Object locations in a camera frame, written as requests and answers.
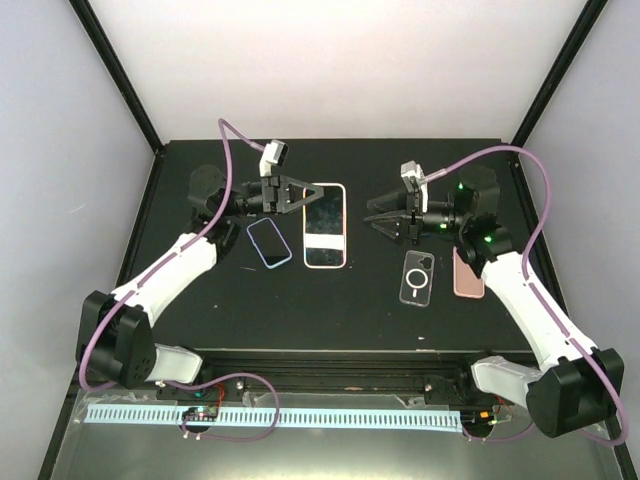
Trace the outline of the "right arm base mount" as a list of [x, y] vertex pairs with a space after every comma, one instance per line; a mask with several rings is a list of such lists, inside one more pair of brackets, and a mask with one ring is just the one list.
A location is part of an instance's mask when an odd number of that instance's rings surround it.
[[476, 408], [500, 404], [495, 394], [484, 393], [458, 369], [428, 370], [422, 376], [422, 393], [429, 404]]

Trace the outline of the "pink phone case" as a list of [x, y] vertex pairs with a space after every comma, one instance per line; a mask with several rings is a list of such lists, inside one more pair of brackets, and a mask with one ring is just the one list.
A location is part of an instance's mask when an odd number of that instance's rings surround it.
[[456, 248], [453, 248], [453, 292], [468, 299], [481, 299], [485, 295], [484, 281], [462, 260]]

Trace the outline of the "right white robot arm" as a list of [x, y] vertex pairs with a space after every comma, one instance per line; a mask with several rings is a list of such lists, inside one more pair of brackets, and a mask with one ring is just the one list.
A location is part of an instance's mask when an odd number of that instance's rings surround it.
[[482, 354], [455, 377], [457, 396], [467, 403], [487, 394], [502, 397], [525, 408], [550, 438], [621, 415], [622, 358], [581, 333], [516, 250], [498, 222], [500, 187], [494, 171], [464, 167], [445, 201], [429, 199], [430, 179], [415, 162], [402, 165], [401, 178], [402, 188], [368, 200], [365, 222], [396, 243], [450, 235], [460, 260], [501, 301], [537, 361], [527, 367]]

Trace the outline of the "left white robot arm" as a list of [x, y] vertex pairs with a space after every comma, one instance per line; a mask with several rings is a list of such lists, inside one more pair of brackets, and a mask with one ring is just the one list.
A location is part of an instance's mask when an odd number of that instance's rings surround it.
[[103, 387], [134, 389], [145, 383], [179, 383], [193, 399], [214, 388], [213, 372], [193, 349], [162, 345], [153, 329], [164, 310], [233, 248], [238, 216], [287, 215], [324, 196], [324, 189], [284, 175], [234, 187], [231, 174], [213, 165], [195, 169], [189, 181], [191, 222], [169, 250], [137, 277], [110, 293], [92, 292], [82, 305], [77, 360], [88, 392], [91, 373]]

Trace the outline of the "phone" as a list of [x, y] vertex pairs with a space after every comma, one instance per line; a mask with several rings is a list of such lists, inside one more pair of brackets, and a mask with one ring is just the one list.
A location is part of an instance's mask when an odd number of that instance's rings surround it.
[[406, 252], [399, 289], [401, 303], [419, 308], [429, 306], [434, 266], [432, 254], [416, 250]]
[[316, 183], [323, 197], [303, 207], [303, 261], [309, 269], [340, 269], [347, 260], [347, 197], [340, 183]]
[[289, 262], [292, 251], [271, 218], [262, 218], [246, 228], [249, 239], [267, 269]]

